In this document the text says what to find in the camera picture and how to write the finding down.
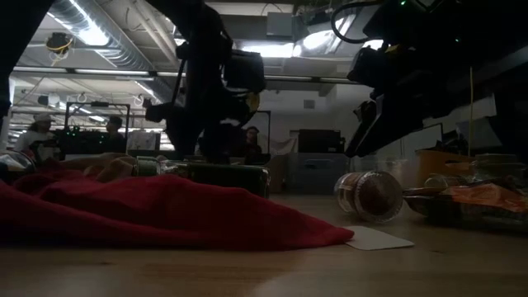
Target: paper card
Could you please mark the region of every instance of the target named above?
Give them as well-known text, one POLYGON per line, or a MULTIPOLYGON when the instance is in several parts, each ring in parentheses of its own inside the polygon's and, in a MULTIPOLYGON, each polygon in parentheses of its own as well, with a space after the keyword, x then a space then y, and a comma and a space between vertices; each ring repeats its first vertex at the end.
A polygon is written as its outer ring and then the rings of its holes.
POLYGON ((345 227, 345 229, 354 231, 354 238, 351 241, 346 242, 346 244, 363 251, 414 246, 414 243, 408 240, 397 238, 387 233, 363 226, 350 226, 345 227))

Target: person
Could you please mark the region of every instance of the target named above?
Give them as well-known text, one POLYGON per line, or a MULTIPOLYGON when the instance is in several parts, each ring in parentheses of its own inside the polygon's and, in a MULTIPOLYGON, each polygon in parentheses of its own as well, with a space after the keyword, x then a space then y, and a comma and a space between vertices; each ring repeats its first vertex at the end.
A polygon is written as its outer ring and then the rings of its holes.
POLYGON ((125 137, 119 133, 123 120, 119 116, 111 116, 106 123, 106 131, 110 138, 106 142, 106 153, 124 153, 126 151, 125 137))
POLYGON ((251 126, 246 129, 246 143, 243 146, 243 156, 255 156, 262 154, 262 148, 258 145, 259 129, 251 126))
POLYGON ((34 156, 39 162, 59 159, 56 137, 50 133, 51 122, 50 115, 36 115, 35 122, 18 138, 14 150, 34 156))

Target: red cloth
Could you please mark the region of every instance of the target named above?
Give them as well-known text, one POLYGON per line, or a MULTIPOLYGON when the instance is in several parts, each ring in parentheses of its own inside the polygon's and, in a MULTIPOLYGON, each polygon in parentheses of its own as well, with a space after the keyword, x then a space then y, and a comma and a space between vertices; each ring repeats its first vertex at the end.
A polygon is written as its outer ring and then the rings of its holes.
POLYGON ((174 175, 111 183, 54 168, 0 181, 0 222, 104 243, 286 250, 344 243, 353 232, 236 188, 174 175))

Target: ductwork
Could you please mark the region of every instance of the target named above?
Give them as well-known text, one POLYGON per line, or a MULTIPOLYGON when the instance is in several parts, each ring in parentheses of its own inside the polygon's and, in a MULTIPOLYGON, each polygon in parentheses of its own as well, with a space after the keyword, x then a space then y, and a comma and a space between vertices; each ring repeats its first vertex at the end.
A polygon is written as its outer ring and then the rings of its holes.
MULTIPOLYGON (((96 52, 118 69, 153 70, 153 65, 94 0, 55 0, 49 13, 87 45, 107 46, 96 52)), ((161 78, 138 81, 159 100, 171 101, 172 89, 161 78)))

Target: table surface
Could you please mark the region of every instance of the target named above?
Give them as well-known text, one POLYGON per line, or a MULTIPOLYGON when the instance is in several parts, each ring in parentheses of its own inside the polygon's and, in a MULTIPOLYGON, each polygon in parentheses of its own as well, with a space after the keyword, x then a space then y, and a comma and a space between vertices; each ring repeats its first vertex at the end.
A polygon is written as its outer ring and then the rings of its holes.
MULTIPOLYGON (((362 224, 332 197, 274 201, 329 223, 362 224)), ((0 247, 7 296, 528 296, 528 238, 434 227, 408 208, 368 225, 416 246, 290 252, 0 247)))

